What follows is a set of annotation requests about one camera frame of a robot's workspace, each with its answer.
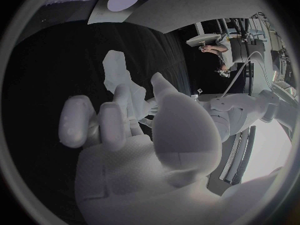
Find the white cable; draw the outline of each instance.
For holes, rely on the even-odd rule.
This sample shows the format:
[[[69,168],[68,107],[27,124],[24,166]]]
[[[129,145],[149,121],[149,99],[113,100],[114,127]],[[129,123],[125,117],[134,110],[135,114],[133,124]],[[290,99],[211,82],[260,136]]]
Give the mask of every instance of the white cable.
[[[238,79],[238,77],[239,77],[239,75],[241,74],[241,72],[242,72],[243,68],[245,67],[245,65],[246,65],[249,61],[251,61],[251,59],[249,59],[249,58],[250,58],[253,54],[255,54],[255,53],[259,54],[259,55],[261,56],[263,62],[265,63],[264,57],[263,57],[263,55],[262,55],[259,51],[254,51],[254,52],[252,52],[252,53],[248,56],[248,58],[247,58],[247,60],[245,61],[245,63],[241,66],[241,68],[239,69],[239,71],[237,72],[237,74],[235,75],[235,77],[233,78],[232,82],[230,83],[230,85],[228,86],[228,88],[226,89],[226,91],[222,94],[221,98],[223,98],[223,97],[226,95],[226,93],[229,91],[229,89],[233,86],[233,84],[234,84],[235,81]],[[261,63],[260,63],[259,61],[257,61],[257,62],[259,63],[259,65],[260,65],[260,67],[261,67],[261,69],[262,69],[262,71],[263,71],[263,73],[264,73],[264,78],[265,78],[265,81],[267,82],[268,87],[272,90],[272,87],[271,87],[270,84],[269,84],[268,78],[266,77],[266,73],[267,73],[267,72],[263,69],[263,66],[261,65]]]

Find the white cloth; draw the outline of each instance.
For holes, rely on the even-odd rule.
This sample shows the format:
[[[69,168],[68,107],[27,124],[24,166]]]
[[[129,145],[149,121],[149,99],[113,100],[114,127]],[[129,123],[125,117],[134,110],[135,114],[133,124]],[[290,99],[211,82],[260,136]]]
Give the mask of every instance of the white cloth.
[[[220,59],[224,62],[226,67],[229,69],[231,68],[235,63],[233,62],[233,55],[232,55],[232,50],[231,50],[231,44],[229,41],[229,38],[227,37],[227,34],[224,34],[220,38],[218,38],[215,41],[217,46],[224,47],[228,49],[226,52],[218,52],[218,56]]]

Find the person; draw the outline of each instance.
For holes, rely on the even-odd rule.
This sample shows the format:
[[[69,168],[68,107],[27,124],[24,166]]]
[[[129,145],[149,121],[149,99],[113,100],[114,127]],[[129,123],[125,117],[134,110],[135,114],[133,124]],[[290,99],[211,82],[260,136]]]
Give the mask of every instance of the person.
[[[199,49],[203,53],[216,54],[221,60],[219,70],[228,71],[235,64],[233,62],[230,37],[227,34],[223,34],[215,43],[216,45],[205,45],[199,47]]]

